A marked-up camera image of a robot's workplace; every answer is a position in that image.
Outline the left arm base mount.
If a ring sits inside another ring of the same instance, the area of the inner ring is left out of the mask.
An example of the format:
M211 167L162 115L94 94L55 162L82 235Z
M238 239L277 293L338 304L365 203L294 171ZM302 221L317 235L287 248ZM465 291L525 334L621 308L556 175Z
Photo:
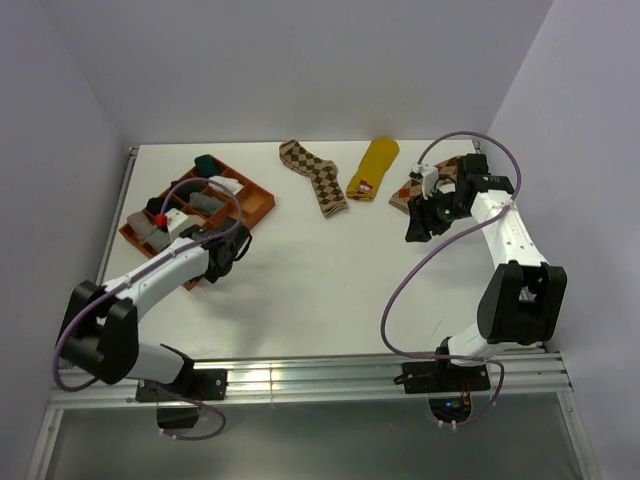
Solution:
M144 381L136 389L135 400L140 403L168 401L222 401L226 396L228 371L221 368L196 369L186 385L160 385Z

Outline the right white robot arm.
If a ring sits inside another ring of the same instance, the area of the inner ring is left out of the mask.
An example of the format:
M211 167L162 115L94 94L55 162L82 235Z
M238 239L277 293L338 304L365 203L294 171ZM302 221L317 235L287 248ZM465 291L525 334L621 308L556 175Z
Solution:
M426 243L455 221L471 218L482 230L494 265L475 322L443 341L448 356L433 365L435 383L452 390L466 379L467 367L507 348L552 338L567 274L534 245L515 203L514 186L508 177L490 173L485 155L458 157L449 183L435 166L416 166L410 176L421 191L408 203L406 242Z

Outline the taupe sock with red cuff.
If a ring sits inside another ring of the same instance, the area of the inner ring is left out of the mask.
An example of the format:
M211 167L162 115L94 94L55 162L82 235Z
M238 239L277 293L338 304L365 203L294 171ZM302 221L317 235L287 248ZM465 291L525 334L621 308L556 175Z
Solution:
M127 224L141 244L146 243L156 229L156 226L143 212L135 212L129 215Z

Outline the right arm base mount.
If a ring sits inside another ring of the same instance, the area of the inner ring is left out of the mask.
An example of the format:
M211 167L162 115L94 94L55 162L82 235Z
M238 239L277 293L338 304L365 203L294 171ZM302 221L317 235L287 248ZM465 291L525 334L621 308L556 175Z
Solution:
M406 394L473 393L491 387L485 366L461 367L445 360L405 362L393 383Z

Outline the grey sock with black stripes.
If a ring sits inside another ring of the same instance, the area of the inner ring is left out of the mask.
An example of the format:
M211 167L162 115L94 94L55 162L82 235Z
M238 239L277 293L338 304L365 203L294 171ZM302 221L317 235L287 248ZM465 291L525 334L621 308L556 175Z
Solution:
M147 245L151 251L157 254L171 244L171 239L167 232L153 228L151 233L143 240L143 244Z

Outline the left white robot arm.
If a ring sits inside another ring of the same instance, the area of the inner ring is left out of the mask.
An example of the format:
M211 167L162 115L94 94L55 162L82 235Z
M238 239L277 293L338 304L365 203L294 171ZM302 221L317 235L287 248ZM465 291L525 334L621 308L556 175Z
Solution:
M178 287L227 275L251 244L250 230L227 217L220 228L195 225L160 254L114 280L84 281L73 290L56 342L53 378L61 390L82 390L95 381L157 382L172 399L195 386L194 361L166 345L140 341L140 320Z

